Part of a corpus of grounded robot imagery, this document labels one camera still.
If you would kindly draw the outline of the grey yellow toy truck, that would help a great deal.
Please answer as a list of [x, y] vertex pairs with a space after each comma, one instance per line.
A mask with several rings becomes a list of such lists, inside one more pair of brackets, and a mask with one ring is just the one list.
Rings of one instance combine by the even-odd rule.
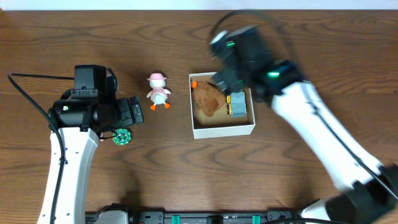
[[226, 96], [226, 112], [231, 117], [247, 115], [245, 92], [239, 91]]

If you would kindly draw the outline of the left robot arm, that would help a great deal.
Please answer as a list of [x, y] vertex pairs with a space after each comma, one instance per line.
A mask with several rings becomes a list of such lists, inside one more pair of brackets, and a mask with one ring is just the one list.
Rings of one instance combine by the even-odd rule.
[[77, 65], [74, 87], [49, 109], [51, 159], [39, 223], [85, 223], [93, 156], [104, 133], [119, 146], [132, 138], [130, 126], [144, 121], [139, 98], [116, 98], [110, 68]]

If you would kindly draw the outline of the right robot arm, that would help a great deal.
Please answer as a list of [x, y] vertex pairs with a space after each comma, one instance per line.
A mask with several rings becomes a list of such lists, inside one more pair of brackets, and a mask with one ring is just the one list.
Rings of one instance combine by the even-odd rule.
[[372, 223], [397, 207], [397, 166], [368, 153], [324, 104], [313, 83], [290, 60], [276, 60], [258, 30], [210, 32], [211, 53], [224, 67], [213, 80], [226, 94], [250, 88], [301, 136], [339, 195], [301, 209], [294, 223]]

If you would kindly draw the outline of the brown plush toy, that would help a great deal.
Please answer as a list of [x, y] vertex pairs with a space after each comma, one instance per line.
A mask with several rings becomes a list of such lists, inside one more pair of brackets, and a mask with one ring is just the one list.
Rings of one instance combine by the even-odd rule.
[[225, 95], [208, 81], [192, 81], [191, 88], [196, 105], [207, 117], [226, 104]]

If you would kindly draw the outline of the white duck toy pink hat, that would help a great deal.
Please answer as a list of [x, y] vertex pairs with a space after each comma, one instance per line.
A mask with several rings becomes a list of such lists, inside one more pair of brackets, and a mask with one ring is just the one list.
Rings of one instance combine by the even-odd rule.
[[152, 73], [147, 79], [152, 88], [147, 94], [147, 98], [153, 102], [150, 106], [151, 110], [155, 110], [157, 105], [164, 105], [166, 109], [170, 108], [170, 103], [167, 102], [171, 91], [166, 89], [166, 77], [161, 73]]

